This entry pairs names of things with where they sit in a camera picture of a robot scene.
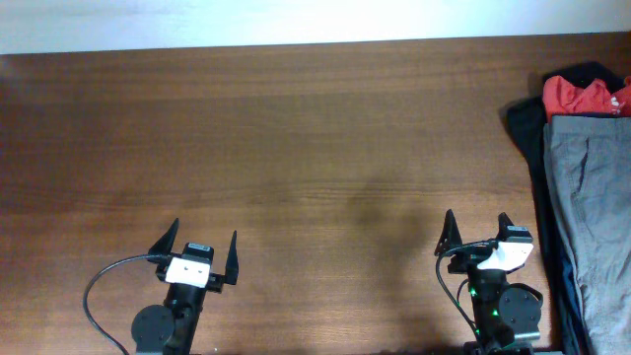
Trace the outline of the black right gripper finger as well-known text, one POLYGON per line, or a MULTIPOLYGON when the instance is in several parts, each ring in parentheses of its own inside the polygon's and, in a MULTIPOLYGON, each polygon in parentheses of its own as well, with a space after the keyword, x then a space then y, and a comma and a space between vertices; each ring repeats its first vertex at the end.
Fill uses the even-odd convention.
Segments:
POLYGON ((505 212, 502 212, 498 216, 498 227, 498 240, 509 240, 515 236, 515 225, 505 212))
POLYGON ((461 235, 452 209, 446 212, 443 230, 434 251, 434 256, 440 256, 449 250, 462 245, 461 235))

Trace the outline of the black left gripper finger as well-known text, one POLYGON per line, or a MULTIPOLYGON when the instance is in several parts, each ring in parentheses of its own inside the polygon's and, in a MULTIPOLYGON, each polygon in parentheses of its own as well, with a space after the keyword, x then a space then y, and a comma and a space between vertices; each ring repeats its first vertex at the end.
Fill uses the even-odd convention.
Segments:
POLYGON ((179 226, 179 218, 175 218, 168 230, 149 248, 150 255, 169 255, 172 252, 179 226))
POLYGON ((237 252, 237 237, 238 232, 234 231, 231 238, 231 244, 226 261, 225 283, 229 285, 236 285, 239 277, 240 267, 237 252))

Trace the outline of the grey shorts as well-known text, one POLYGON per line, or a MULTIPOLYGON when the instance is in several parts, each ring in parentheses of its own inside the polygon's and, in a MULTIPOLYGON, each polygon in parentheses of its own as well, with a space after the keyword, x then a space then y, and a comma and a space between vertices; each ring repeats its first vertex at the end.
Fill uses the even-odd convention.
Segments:
POLYGON ((630 120, 557 115, 544 127, 555 216, 593 354, 630 351, 630 120))

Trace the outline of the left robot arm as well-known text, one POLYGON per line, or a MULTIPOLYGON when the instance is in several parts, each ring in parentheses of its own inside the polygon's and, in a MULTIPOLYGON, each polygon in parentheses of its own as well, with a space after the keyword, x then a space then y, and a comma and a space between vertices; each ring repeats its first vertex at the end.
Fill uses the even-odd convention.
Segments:
POLYGON ((225 271, 213 271, 214 249, 187 243, 173 252, 179 221, 149 248, 149 261, 157 278, 169 285, 163 303, 142 309, 131 325, 135 352, 142 355, 188 354, 208 293, 220 294, 236 285, 239 276, 237 233, 232 234, 225 271))

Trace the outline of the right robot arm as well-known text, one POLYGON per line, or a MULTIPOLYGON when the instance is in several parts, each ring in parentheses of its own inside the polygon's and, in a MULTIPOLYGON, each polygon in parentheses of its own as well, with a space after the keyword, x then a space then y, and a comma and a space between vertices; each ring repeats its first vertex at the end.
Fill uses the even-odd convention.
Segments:
POLYGON ((533 354, 540 338, 542 294, 508 275, 523 268, 533 250, 526 227, 509 216, 498 216, 494 238, 465 243, 454 212, 445 214, 434 251, 439 285, 471 329, 474 340, 462 346, 464 354, 533 354))

